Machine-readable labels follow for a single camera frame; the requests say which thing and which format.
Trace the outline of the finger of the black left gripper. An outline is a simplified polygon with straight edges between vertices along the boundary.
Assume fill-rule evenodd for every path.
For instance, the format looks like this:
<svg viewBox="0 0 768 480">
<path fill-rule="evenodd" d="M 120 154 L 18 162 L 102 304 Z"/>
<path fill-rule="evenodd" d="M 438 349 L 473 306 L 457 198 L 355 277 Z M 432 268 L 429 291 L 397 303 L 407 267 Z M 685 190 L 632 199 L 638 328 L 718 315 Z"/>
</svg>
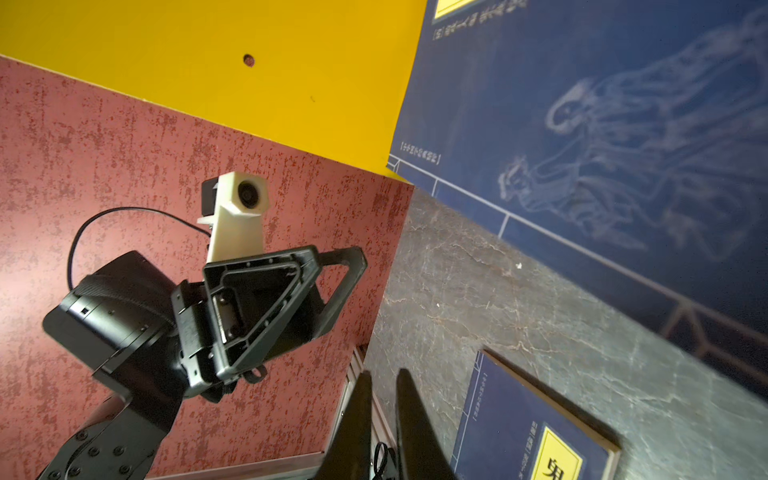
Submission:
<svg viewBox="0 0 768 480">
<path fill-rule="evenodd" d="M 321 335 L 316 247 L 207 264 L 214 371 L 230 382 Z"/>
<path fill-rule="evenodd" d="M 358 246 L 321 253 L 319 260 L 323 267 L 341 265 L 347 268 L 347 272 L 317 316 L 315 338 L 333 329 L 368 266 L 363 250 Z"/>
</svg>

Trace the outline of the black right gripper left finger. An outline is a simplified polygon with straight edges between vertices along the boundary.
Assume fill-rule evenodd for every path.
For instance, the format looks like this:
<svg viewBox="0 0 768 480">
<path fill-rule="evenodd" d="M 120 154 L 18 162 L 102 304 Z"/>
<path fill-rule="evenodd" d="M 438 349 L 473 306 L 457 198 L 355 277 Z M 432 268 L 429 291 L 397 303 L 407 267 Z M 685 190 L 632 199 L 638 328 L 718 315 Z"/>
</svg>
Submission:
<svg viewBox="0 0 768 480">
<path fill-rule="evenodd" d="M 314 479 L 369 479 L 371 433 L 372 378 L 368 371 L 363 371 L 355 382 L 339 427 Z"/>
</svg>

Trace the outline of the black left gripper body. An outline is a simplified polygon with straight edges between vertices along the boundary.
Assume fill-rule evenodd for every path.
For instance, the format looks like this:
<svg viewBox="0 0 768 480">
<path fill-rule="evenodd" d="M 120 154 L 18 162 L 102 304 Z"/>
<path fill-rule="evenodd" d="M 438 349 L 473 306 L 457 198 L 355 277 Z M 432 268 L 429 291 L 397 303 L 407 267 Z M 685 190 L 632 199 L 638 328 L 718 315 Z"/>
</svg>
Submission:
<svg viewBox="0 0 768 480">
<path fill-rule="evenodd" d="M 175 284 L 131 251 L 86 276 L 44 331 L 112 393 L 86 428 L 170 430 L 181 403 L 207 390 L 206 292 Z"/>
</svg>

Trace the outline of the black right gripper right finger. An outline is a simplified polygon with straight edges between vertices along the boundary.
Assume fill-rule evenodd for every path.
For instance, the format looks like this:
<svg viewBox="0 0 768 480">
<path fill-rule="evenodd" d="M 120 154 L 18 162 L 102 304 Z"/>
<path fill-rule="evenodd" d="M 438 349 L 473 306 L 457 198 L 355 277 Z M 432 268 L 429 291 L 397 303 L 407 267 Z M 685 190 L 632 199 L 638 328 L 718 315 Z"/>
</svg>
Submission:
<svg viewBox="0 0 768 480">
<path fill-rule="evenodd" d="M 400 369 L 396 380 L 396 430 L 400 479 L 456 478 L 407 369 Z"/>
</svg>

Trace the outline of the blue Chinese book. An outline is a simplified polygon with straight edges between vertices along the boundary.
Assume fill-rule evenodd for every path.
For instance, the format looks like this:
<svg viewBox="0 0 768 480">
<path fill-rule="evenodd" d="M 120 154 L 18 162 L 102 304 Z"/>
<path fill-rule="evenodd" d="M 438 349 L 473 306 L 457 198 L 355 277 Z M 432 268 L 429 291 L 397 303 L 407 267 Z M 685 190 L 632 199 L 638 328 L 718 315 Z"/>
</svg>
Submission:
<svg viewBox="0 0 768 480">
<path fill-rule="evenodd" d="M 767 393 L 767 5 L 430 1 L 395 174 Z"/>
<path fill-rule="evenodd" d="M 621 448 L 487 349 L 477 352 L 450 466 L 459 479 L 612 479 Z"/>
</svg>

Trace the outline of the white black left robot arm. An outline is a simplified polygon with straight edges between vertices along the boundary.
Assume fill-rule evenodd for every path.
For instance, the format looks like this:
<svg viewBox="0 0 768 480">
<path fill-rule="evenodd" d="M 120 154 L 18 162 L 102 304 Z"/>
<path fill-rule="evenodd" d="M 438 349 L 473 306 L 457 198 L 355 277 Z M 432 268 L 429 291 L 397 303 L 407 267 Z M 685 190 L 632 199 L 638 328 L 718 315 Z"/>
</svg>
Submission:
<svg viewBox="0 0 768 480">
<path fill-rule="evenodd" d="M 269 361 L 330 332 L 367 267 L 314 246 L 213 262 L 174 283 L 136 251 L 86 276 L 44 331 L 110 396 L 43 470 L 46 479 L 143 479 L 182 403 L 218 403 Z"/>
</svg>

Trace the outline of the yellow pink blue bookshelf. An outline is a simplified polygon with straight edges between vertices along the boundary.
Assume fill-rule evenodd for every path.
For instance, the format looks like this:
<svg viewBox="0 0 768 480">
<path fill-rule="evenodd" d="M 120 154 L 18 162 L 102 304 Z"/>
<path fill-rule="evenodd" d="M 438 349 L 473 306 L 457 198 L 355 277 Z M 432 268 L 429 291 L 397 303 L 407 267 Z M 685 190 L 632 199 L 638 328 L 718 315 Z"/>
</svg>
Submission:
<svg viewBox="0 0 768 480">
<path fill-rule="evenodd" d="M 5 1 L 3 56 L 387 175 L 422 1 Z"/>
</svg>

